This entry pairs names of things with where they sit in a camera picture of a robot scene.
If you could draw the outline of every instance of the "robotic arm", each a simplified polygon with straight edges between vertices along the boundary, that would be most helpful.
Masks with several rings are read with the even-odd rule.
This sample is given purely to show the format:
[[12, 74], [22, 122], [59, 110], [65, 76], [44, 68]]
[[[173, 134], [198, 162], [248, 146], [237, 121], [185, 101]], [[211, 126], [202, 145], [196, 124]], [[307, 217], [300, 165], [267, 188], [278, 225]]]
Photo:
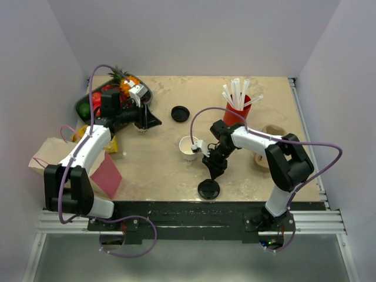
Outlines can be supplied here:
[[[227, 126], [222, 120], [218, 120], [210, 128], [211, 133], [219, 141], [216, 147], [209, 149], [204, 141], [199, 140], [192, 145], [192, 151], [203, 152], [202, 162], [209, 169], [212, 180], [224, 173], [227, 158], [235, 149], [248, 149], [266, 157], [275, 187], [262, 210], [261, 218], [257, 219], [257, 225], [270, 227], [286, 215], [287, 203], [295, 187], [308, 179], [314, 167], [302, 145], [268, 140], [250, 133], [250, 130], [241, 123]], [[277, 139], [299, 141], [297, 136], [291, 133], [286, 136], [262, 134]]]
[[62, 211], [108, 219], [112, 217], [114, 204], [94, 195], [89, 180], [89, 171], [100, 151], [115, 133], [127, 123], [138, 128], [149, 129], [162, 122], [152, 115], [140, 98], [147, 92], [143, 85], [133, 85], [129, 90], [132, 100], [122, 104], [118, 90], [108, 90], [102, 94], [100, 117], [96, 118], [92, 134], [90, 127], [76, 147], [58, 165], [49, 164], [44, 171], [45, 202], [50, 211], [58, 211], [58, 195], [65, 168], [69, 166], [65, 179], [70, 180], [70, 189], [63, 190]]

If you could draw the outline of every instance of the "black disc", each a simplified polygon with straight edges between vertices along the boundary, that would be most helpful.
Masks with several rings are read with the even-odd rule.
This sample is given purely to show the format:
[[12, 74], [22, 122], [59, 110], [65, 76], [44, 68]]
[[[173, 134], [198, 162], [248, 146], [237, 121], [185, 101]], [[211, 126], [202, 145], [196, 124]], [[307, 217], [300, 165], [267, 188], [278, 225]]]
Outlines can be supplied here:
[[199, 195], [205, 200], [214, 200], [219, 195], [219, 184], [212, 179], [206, 179], [199, 184]]
[[171, 117], [176, 122], [185, 122], [189, 118], [189, 110], [186, 107], [183, 106], [176, 106], [173, 107], [171, 110]]

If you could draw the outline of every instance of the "green vegetable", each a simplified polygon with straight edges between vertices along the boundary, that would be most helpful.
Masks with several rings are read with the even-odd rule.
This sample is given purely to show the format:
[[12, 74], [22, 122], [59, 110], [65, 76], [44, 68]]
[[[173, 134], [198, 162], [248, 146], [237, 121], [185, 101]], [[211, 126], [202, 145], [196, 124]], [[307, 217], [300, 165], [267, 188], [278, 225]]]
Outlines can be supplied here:
[[84, 118], [87, 119], [90, 116], [90, 105], [88, 103], [83, 103], [78, 108], [79, 114]]

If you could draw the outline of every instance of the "yellow object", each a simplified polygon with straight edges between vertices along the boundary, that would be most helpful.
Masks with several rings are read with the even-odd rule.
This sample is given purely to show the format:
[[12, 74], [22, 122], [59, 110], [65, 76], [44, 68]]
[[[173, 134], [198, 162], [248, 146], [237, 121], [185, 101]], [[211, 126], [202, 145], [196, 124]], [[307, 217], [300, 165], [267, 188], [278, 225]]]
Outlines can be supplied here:
[[[88, 128], [88, 125], [84, 125], [82, 126], [77, 132], [80, 136], [80, 138], [82, 138], [82, 136], [85, 134], [86, 132], [86, 128]], [[78, 142], [78, 138], [77, 138], [77, 135], [74, 134], [72, 136], [72, 142]], [[104, 147], [104, 149], [109, 153], [116, 153], [117, 150], [118, 150], [118, 142], [116, 141], [116, 136], [114, 136], [112, 138], [112, 140]]]
[[[136, 79], [135, 77], [133, 76], [128, 76], [128, 78], [133, 81], [135, 83], [135, 85], [139, 84], [140, 81], [138, 79]], [[129, 89], [130, 89], [130, 86], [129, 84], [127, 83], [127, 80], [126, 79], [122, 79], [122, 81], [120, 82], [120, 89], [123, 91], [124, 95], [126, 95], [127, 97], [129, 97]]]

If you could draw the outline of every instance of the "metal frame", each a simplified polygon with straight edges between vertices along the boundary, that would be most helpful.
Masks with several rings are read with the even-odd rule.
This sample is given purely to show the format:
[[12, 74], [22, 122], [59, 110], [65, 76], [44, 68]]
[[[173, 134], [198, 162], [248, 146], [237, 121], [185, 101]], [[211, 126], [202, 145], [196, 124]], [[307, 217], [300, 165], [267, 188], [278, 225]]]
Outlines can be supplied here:
[[[297, 112], [299, 114], [304, 135], [307, 141], [310, 141], [306, 122], [298, 99], [294, 79], [288, 79], [291, 91], [294, 96]], [[311, 147], [308, 148], [312, 163], [317, 169], [317, 162]], [[330, 210], [328, 199], [324, 190], [321, 177], [317, 178], [320, 199], [325, 203], [326, 211], [292, 211], [296, 221], [297, 234], [336, 234], [341, 254], [345, 263], [350, 282], [358, 282], [359, 277], [355, 268], [353, 255], [347, 243], [347, 235], [340, 211]], [[23, 282], [32, 282], [38, 267], [39, 259], [42, 254], [47, 234], [99, 234], [99, 232], [88, 231], [88, 219], [77, 217], [72, 223], [62, 225], [57, 213], [42, 211], [37, 234], [33, 248], [29, 257], [29, 263], [26, 268]], [[101, 234], [122, 234], [120, 231], [102, 231]], [[273, 232], [262, 232], [262, 235], [275, 234]]]

